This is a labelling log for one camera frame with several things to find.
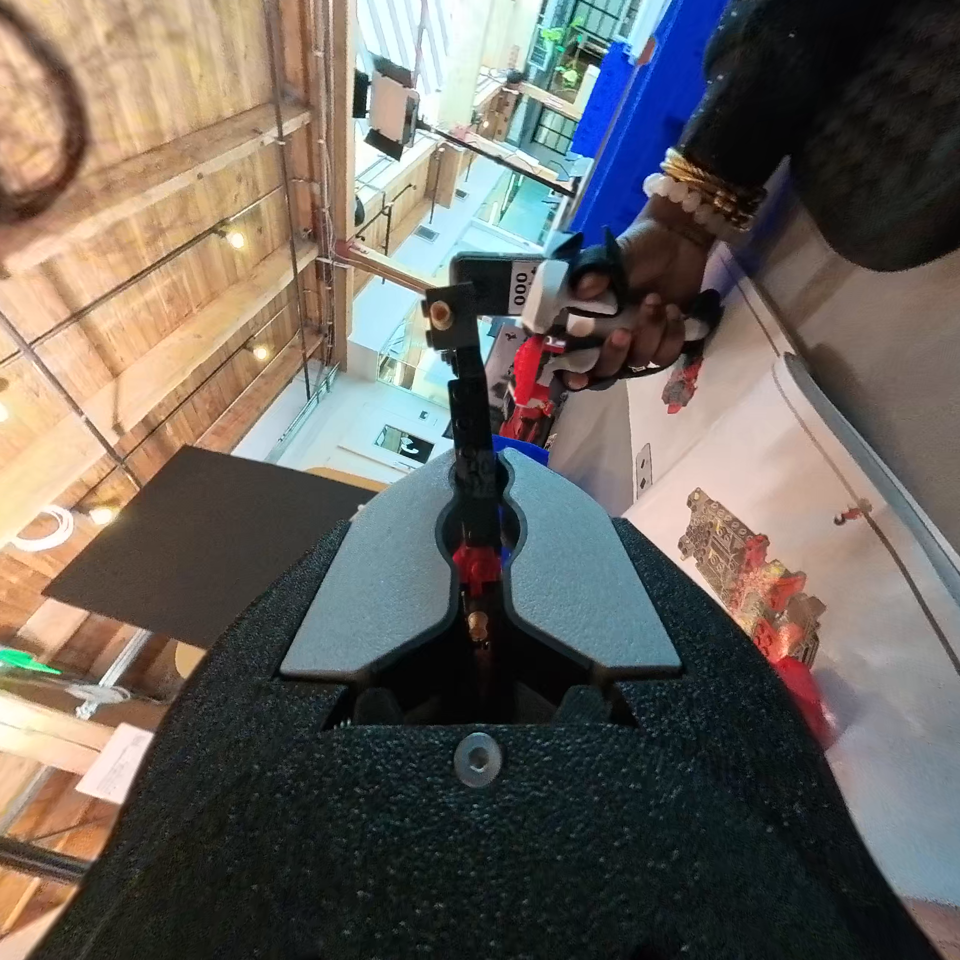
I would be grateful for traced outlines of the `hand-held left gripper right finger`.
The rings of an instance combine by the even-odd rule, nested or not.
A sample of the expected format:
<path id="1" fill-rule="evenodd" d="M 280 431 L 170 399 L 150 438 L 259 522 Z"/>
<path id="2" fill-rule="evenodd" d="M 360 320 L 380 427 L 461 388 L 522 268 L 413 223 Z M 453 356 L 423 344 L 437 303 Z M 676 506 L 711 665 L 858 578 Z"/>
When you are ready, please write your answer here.
<path id="1" fill-rule="evenodd" d="M 499 455 L 504 506 L 519 535 L 504 575 L 505 611 L 594 681 L 681 674 L 681 657 L 606 510 L 519 450 Z"/>

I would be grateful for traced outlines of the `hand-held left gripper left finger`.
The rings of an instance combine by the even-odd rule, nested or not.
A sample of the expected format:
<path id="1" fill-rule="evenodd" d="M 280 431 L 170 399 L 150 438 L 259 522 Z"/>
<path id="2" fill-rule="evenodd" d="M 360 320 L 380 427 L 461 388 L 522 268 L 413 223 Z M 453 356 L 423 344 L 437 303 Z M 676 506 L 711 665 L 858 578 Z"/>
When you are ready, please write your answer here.
<path id="1" fill-rule="evenodd" d="M 466 674 L 459 577 L 442 538 L 453 467 L 448 450 L 356 514 L 282 659 L 281 678 L 444 685 Z"/>

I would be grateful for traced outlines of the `black and red lego model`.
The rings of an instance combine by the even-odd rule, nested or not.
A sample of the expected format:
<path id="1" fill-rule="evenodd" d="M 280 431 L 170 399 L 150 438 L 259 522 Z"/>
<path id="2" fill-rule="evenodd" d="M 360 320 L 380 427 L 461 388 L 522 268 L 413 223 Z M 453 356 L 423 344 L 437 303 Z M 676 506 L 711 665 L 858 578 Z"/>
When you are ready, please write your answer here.
<path id="1" fill-rule="evenodd" d="M 456 610 L 478 680 L 487 686 L 494 674 L 502 607 L 502 538 L 498 457 L 474 285 L 430 288 L 422 310 L 428 323 L 427 344 L 452 371 L 447 390 L 453 496 L 439 522 L 440 543 L 452 562 Z"/>

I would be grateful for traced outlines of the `lego set box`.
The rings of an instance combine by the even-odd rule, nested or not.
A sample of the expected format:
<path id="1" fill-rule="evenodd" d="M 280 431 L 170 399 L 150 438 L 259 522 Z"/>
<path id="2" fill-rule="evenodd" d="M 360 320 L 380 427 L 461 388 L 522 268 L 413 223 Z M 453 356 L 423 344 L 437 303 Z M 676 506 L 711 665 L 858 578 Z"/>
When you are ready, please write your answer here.
<path id="1" fill-rule="evenodd" d="M 566 389 L 555 370 L 567 346 L 567 331 L 555 325 L 545 334 L 500 321 L 486 356 L 490 425 L 495 436 L 548 450 Z"/>

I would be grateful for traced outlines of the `white lego instruction booklet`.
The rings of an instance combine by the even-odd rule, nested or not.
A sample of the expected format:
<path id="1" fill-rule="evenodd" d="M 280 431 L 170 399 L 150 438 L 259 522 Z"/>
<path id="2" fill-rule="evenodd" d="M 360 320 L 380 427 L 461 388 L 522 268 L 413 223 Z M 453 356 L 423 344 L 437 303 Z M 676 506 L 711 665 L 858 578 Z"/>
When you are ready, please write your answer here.
<path id="1" fill-rule="evenodd" d="M 894 889 L 958 906 L 958 557 L 815 384 L 732 253 L 702 357 L 581 394 L 551 457 L 802 664 L 846 804 Z"/>

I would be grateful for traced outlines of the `black light stand boom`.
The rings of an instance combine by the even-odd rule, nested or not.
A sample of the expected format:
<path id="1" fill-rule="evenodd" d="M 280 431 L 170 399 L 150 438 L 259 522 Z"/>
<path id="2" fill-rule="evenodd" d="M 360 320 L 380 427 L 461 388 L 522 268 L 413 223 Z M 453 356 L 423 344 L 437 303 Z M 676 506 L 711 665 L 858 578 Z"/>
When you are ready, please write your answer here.
<path id="1" fill-rule="evenodd" d="M 559 196 L 570 199 L 576 199 L 578 196 L 579 177 L 567 176 L 563 178 L 557 172 L 538 162 L 533 156 L 521 150 L 508 149 L 502 143 L 482 137 L 470 128 L 465 130 L 465 136 L 460 136 L 438 126 L 432 126 L 422 119 L 416 121 L 415 128 L 439 138 L 448 145 L 468 151 L 477 157 L 510 170 L 513 174 L 546 186 Z"/>

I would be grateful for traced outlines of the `black panel board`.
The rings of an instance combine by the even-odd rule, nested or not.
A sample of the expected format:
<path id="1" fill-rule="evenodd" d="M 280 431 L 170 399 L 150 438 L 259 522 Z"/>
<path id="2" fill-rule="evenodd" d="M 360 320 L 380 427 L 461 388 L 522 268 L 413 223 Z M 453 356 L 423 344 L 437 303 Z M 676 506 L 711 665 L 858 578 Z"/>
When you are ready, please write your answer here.
<path id="1" fill-rule="evenodd" d="M 43 590 L 201 649 L 386 484 L 185 446 Z"/>

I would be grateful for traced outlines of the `studio light panel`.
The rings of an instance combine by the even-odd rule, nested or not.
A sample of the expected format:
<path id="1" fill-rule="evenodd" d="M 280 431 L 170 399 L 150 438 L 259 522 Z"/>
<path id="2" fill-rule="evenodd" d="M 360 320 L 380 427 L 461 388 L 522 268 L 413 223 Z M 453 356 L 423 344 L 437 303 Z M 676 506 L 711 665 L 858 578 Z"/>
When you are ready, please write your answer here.
<path id="1" fill-rule="evenodd" d="M 409 69 L 381 55 L 370 63 L 354 71 L 352 117 L 366 121 L 366 145 L 399 162 L 419 128 L 420 93 Z"/>

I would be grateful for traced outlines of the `green hanging plant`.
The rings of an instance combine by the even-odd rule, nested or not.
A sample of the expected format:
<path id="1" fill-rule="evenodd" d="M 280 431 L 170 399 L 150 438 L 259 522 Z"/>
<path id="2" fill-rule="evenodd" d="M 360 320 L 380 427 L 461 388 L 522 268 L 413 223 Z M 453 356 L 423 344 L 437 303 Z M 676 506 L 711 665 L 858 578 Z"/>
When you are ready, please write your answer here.
<path id="1" fill-rule="evenodd" d="M 575 91 L 579 89 L 586 67 L 581 65 L 581 54 L 585 31 L 585 18 L 574 15 L 572 20 L 557 32 L 555 44 L 555 62 L 549 81 L 549 89 L 554 91 Z"/>

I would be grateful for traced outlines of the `black wall sign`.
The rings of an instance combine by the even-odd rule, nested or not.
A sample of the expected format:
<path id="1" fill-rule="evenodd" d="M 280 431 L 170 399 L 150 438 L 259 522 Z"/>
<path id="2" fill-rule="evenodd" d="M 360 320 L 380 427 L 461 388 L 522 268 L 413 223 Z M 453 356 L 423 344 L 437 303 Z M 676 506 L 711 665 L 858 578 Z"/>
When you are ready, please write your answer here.
<path id="1" fill-rule="evenodd" d="M 401 427 L 386 424 L 378 434 L 376 445 L 381 449 L 418 465 L 426 464 L 435 444 L 409 433 Z"/>

